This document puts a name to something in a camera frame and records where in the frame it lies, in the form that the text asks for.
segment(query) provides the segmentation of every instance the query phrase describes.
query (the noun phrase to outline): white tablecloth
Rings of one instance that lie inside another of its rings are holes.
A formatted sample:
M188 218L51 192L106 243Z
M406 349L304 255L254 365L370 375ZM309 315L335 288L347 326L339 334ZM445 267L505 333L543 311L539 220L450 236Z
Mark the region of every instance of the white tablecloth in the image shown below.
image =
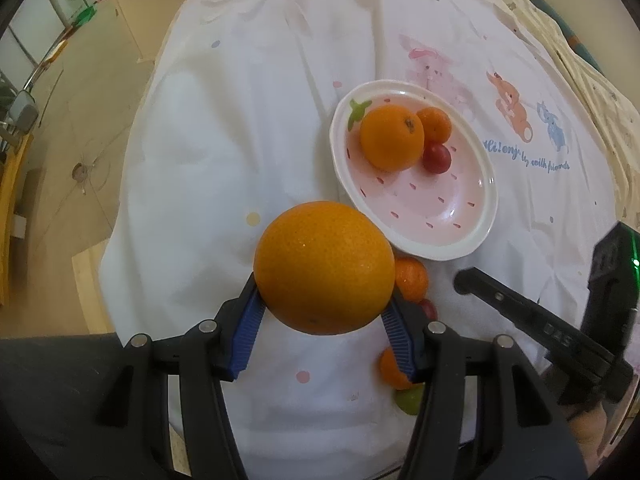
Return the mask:
M531 339L456 295L453 275L477 266L579 324L593 245L615 221L612 182L594 126L542 46L484 0L187 0L130 131L100 270L123 341L215 316L279 213L346 200L328 125L343 95L377 78L449 100L495 168L487 240L427 262L440 319L465 336L510 333L544 366ZM376 374L387 345L379 319L318 337L267 313L248 369L224 387L250 478L364 478L401 458L415 419ZM170 416L180 428L175 387ZM463 438L472 426L467 417Z

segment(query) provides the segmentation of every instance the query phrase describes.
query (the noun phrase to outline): metal screw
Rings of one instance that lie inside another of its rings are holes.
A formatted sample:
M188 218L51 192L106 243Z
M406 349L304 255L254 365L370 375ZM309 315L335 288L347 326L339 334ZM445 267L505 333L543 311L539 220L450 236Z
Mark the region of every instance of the metal screw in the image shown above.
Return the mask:
M495 342L497 342L498 346L502 348L511 348L513 346L513 338L506 334L500 334L496 338Z
M217 328L218 328L218 324L212 319L205 319L203 322L201 322L198 325L198 329L200 329L200 331L204 332L205 334L209 332L213 332Z
M444 331L447 329L447 325L439 321L431 321L427 325L427 328L432 334L444 334Z
M131 346L140 348L141 346L146 345L147 341L149 341L149 338L145 334L136 334L129 342L131 343Z

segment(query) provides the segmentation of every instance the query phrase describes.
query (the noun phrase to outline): orange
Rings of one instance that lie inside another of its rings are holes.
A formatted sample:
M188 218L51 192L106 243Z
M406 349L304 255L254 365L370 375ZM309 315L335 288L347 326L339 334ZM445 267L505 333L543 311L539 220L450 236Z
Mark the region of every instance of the orange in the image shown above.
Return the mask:
M391 346L380 354L378 370L380 371L382 380L396 390L408 390L414 386L407 376L398 368L398 363L396 363L396 357L394 356L394 351Z
M435 106L429 106L417 113L424 129L426 142L444 144L451 136L451 119L444 110Z
M396 258L396 285L403 298L418 303L424 299L429 288L427 269L410 256Z
M343 334L385 309L394 288L394 255L359 211L308 202L265 229L254 276L267 308L285 325L308 334Z
M424 151L422 123L403 106L374 108L360 123L360 145L375 168L407 170L420 160Z

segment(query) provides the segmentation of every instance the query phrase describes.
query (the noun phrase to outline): yellow dot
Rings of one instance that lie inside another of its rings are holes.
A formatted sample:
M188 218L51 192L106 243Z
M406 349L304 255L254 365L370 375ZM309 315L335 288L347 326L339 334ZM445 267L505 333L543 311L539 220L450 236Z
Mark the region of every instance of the yellow dot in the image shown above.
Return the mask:
M258 213L256 213L255 211L252 213L249 213L246 216L246 222L251 227L256 227L260 223L260 220L261 220L260 215L258 215Z

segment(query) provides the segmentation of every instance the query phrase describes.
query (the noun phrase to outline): bowl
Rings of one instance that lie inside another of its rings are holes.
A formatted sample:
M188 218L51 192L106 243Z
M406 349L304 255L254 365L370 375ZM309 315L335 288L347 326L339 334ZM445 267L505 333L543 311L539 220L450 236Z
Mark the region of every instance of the bowl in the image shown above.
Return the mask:
M408 170L385 173L367 161L360 121L389 103L414 113L435 106L449 115L449 171L430 174L419 161ZM430 260L452 260L475 251L489 234L498 208L494 169L469 123L436 94L402 81L364 83L338 103L329 136L340 184L396 248Z

